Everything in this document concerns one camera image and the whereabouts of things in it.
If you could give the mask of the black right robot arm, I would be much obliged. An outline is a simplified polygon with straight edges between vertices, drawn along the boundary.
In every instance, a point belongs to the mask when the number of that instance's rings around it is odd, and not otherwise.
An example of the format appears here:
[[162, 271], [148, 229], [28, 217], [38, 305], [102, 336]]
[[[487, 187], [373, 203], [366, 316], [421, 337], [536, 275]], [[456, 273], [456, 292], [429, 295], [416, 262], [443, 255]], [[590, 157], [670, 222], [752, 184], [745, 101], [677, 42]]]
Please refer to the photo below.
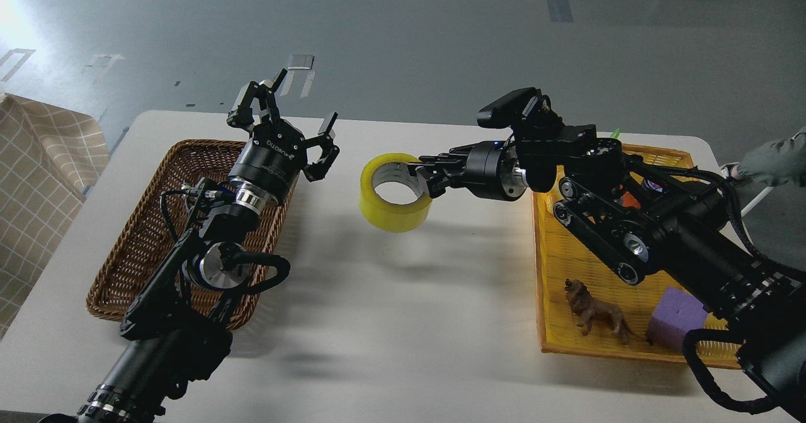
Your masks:
[[566, 125], [535, 87], [501, 96], [476, 121], [512, 133], [407, 162], [424, 193], [466, 188], [513, 201], [526, 189], [557, 187], [555, 218], [623, 282], [664, 271], [726, 321], [683, 338], [689, 368], [717, 405], [745, 414], [779, 408], [804, 421], [804, 271], [753, 245], [728, 179], [649, 164], [596, 125]]

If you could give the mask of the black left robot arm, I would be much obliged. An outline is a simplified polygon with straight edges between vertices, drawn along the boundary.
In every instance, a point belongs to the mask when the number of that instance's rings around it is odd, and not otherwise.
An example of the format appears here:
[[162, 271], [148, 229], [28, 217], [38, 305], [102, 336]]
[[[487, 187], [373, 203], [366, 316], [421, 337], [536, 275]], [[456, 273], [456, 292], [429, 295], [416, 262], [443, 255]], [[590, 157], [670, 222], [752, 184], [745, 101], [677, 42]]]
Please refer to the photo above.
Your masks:
[[228, 325], [245, 296], [257, 296], [290, 276], [287, 259], [251, 252], [244, 243], [268, 210], [286, 205], [300, 174], [323, 179], [339, 155], [324, 119], [314, 137], [280, 116], [276, 94], [287, 70], [271, 82], [240, 90], [227, 124], [249, 134], [222, 181], [202, 178], [164, 191], [159, 209], [173, 247], [119, 325], [129, 344], [76, 415], [45, 422], [152, 422], [163, 402], [184, 397], [230, 354]]

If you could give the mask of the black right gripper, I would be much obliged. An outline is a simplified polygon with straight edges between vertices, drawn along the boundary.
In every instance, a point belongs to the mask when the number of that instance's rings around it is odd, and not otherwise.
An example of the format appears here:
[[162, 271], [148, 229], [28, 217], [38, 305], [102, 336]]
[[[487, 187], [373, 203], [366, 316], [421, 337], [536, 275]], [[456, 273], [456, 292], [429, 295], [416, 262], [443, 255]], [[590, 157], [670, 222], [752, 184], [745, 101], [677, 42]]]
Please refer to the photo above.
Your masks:
[[478, 198], [515, 201], [526, 192], [516, 173], [516, 156], [504, 141], [483, 141], [447, 152], [421, 155], [407, 162], [414, 178], [424, 178], [428, 196], [438, 198], [447, 189], [465, 188]]

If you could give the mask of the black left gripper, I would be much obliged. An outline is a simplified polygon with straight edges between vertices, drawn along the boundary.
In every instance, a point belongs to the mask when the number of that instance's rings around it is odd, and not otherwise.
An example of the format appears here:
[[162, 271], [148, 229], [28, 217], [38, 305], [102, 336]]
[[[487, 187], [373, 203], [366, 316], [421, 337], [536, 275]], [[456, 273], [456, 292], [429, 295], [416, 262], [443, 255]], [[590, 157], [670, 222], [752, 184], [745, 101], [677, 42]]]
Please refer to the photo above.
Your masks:
[[[276, 206], [285, 204], [301, 170], [308, 182], [322, 180], [340, 153], [340, 148], [334, 144], [333, 131], [339, 116], [337, 111], [323, 119], [317, 135], [306, 139], [298, 128], [280, 116], [275, 94], [287, 73], [282, 68], [271, 84], [251, 81], [244, 85], [227, 115], [228, 127], [241, 128], [251, 134], [228, 179], [239, 179], [259, 187]], [[257, 124], [254, 122], [254, 101], [259, 105]], [[319, 159], [306, 164], [305, 150], [314, 147], [321, 150]]]

